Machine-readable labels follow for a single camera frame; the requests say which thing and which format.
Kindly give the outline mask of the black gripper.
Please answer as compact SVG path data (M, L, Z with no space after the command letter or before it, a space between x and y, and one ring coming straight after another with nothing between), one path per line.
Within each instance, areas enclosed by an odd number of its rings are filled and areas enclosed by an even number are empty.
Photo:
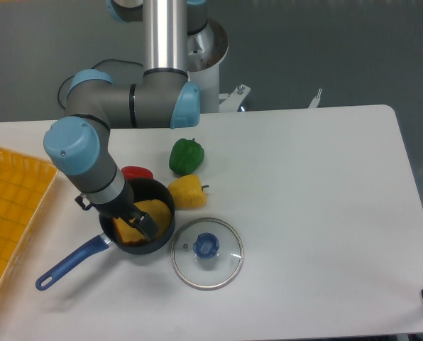
M129 223L124 225L125 242L154 239L158 233L159 228L153 218L147 212L143 214L134 205L134 193L126 180L115 180L107 188L96 193L80 193L75 202L84 211L95 207L100 215L120 218Z

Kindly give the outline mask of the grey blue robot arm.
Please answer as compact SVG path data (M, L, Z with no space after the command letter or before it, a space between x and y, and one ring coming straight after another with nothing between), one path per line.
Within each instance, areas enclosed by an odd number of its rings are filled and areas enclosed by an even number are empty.
M45 133L43 146L80 199L109 218L120 218L146 239L158 233L151 217L111 157L110 131L122 128L185 128L219 108L219 81L204 71L218 65L228 44L210 19L205 1L108 1L111 15L140 21L145 34L143 81L116 86L105 72L83 70L67 93L65 115Z

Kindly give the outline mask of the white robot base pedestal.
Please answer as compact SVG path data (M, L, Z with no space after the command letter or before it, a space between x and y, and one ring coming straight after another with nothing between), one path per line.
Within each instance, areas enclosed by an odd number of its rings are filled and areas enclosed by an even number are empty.
M201 113L246 111L246 98L251 92L248 85L220 92L220 65L229 50L223 26L210 18L204 29L187 38L187 48L189 80L199 87Z

